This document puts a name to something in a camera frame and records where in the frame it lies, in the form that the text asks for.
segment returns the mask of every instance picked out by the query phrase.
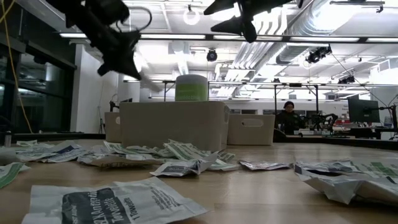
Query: wooden table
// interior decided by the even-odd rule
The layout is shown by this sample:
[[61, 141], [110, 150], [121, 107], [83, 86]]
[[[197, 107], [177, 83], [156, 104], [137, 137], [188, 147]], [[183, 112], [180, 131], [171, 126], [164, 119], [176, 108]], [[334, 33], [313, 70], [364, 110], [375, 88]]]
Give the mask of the wooden table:
[[[82, 146], [101, 144], [77, 140]], [[284, 144], [269, 147], [231, 146], [227, 150], [247, 161], [325, 161], [347, 157], [398, 158], [394, 151], [327, 144]], [[27, 164], [32, 169], [18, 174], [0, 190], [0, 223], [21, 223], [29, 211], [32, 185], [89, 187], [113, 181], [129, 182], [151, 177], [153, 169], [103, 169], [77, 162]], [[301, 182], [293, 170], [251, 172], [207, 171], [198, 177], [161, 178], [184, 197], [210, 212], [178, 223], [398, 223], [398, 209], [379, 204], [347, 206], [328, 200]]]

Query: yellow cable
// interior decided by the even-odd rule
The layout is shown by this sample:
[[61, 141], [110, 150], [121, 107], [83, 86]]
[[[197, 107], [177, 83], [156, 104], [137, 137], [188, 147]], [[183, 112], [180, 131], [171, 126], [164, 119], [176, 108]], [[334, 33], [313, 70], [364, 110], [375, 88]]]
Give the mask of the yellow cable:
[[[2, 6], [3, 17], [0, 19], [0, 23], [1, 23], [1, 21], [4, 19], [4, 25], [6, 26], [6, 37], [7, 37], [8, 51], [9, 51], [9, 53], [10, 53], [12, 74], [14, 74], [15, 88], [16, 88], [16, 90], [17, 90], [17, 92], [18, 92], [17, 73], [16, 73], [15, 67], [14, 67], [14, 61], [12, 60], [11, 44], [10, 44], [10, 38], [9, 38], [9, 36], [8, 36], [8, 26], [7, 26], [7, 19], [6, 19], [7, 12], [6, 12], [6, 9], [5, 9], [5, 7], [4, 7], [4, 1], [3, 1], [3, 3], [1, 4], [1, 6]], [[26, 113], [25, 113], [25, 108], [24, 108], [24, 104], [22, 103], [21, 94], [18, 94], [18, 98], [19, 98], [19, 101], [20, 101], [20, 103], [21, 103], [22, 112], [24, 113], [24, 117], [25, 117], [27, 126], [28, 126], [28, 128], [29, 128], [29, 131], [30, 131], [30, 133], [33, 133], [32, 128], [30, 127], [29, 120], [27, 119], [27, 116], [26, 116]]]
[[6, 18], [8, 12], [11, 10], [12, 6], [14, 5], [15, 0], [12, 0], [10, 6], [8, 7], [8, 9], [4, 12], [4, 0], [2, 1], [2, 5], [3, 5], [3, 9], [2, 9], [2, 17], [0, 18], [0, 23], [3, 21], [3, 19]]

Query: ceiling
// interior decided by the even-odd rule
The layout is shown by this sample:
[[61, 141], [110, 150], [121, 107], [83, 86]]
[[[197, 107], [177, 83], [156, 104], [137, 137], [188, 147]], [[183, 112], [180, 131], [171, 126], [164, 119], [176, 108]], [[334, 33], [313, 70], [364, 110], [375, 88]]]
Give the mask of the ceiling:
[[[294, 2], [286, 4], [279, 11], [273, 11], [268, 15], [260, 14], [255, 18], [255, 26], [260, 34], [301, 35], [300, 30], [297, 31], [300, 22], [303, 22], [300, 20], [307, 19], [310, 10], [314, 13], [319, 10], [322, 13], [316, 15], [318, 20], [313, 23], [324, 29], [306, 33], [308, 35], [398, 36], [398, 4], [395, 4], [398, 1], [386, 0], [381, 13], [376, 13], [378, 6], [336, 7], [329, 5], [329, 1], [316, 0], [316, 2], [327, 2], [322, 8], [316, 8], [313, 6], [315, 3], [306, 0], [304, 6], [311, 5], [305, 11], [298, 9]], [[64, 16], [44, 0], [17, 0], [17, 2], [60, 32], [78, 32], [76, 28], [66, 29]], [[213, 2], [212, 0], [125, 2], [128, 6], [143, 6], [152, 12], [152, 23], [143, 31], [146, 33], [211, 34], [210, 28], [228, 16], [228, 14], [218, 14], [216, 17], [204, 16], [203, 10]], [[192, 10], [199, 15], [195, 25], [189, 25], [187, 24], [189, 22], [184, 20], [188, 4], [191, 4]], [[195, 17], [194, 12], [186, 14], [189, 20]], [[135, 9], [131, 10], [131, 16], [125, 22], [126, 26], [120, 25], [120, 27], [123, 31], [129, 31], [144, 26], [148, 20], [146, 12]], [[310, 50], [316, 49], [316, 46], [307, 46], [299, 54], [294, 55], [289, 64], [275, 65], [275, 57], [280, 51], [293, 47], [280, 50], [284, 44], [183, 41], [185, 54], [181, 57], [174, 53], [172, 42], [172, 40], [141, 40], [136, 47], [138, 57], [136, 63], [137, 61], [140, 63], [138, 67], [142, 67], [142, 71], [153, 79], [161, 80], [174, 79], [181, 74], [182, 67], [187, 67], [189, 73], [205, 75], [211, 80], [217, 78], [218, 81], [242, 81], [245, 78], [244, 81], [270, 82], [274, 78], [279, 78], [281, 82], [336, 83], [339, 77], [348, 74], [346, 71], [348, 70], [361, 82], [368, 82], [370, 68], [390, 58], [398, 57], [398, 44], [331, 44], [336, 58], [329, 55], [320, 62], [309, 65], [305, 62], [305, 57]], [[87, 51], [101, 60], [101, 53], [92, 49], [88, 42], [84, 43]], [[206, 55], [209, 49], [216, 50], [217, 61], [207, 61]], [[228, 75], [228, 70], [237, 68], [237, 65], [249, 65], [250, 62], [253, 66], [243, 66], [246, 70], [239, 73], [240, 75], [235, 75], [233, 78], [231, 74]]]

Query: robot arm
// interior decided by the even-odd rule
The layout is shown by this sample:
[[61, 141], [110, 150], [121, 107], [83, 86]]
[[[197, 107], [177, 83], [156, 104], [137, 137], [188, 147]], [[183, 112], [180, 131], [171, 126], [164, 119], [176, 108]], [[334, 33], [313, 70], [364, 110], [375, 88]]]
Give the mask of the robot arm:
[[117, 32], [110, 27], [129, 18], [129, 8], [122, 0], [47, 0], [65, 14], [67, 27], [76, 25], [102, 54], [104, 64], [98, 74], [115, 71], [141, 80], [134, 64], [134, 47], [141, 38], [140, 30]]

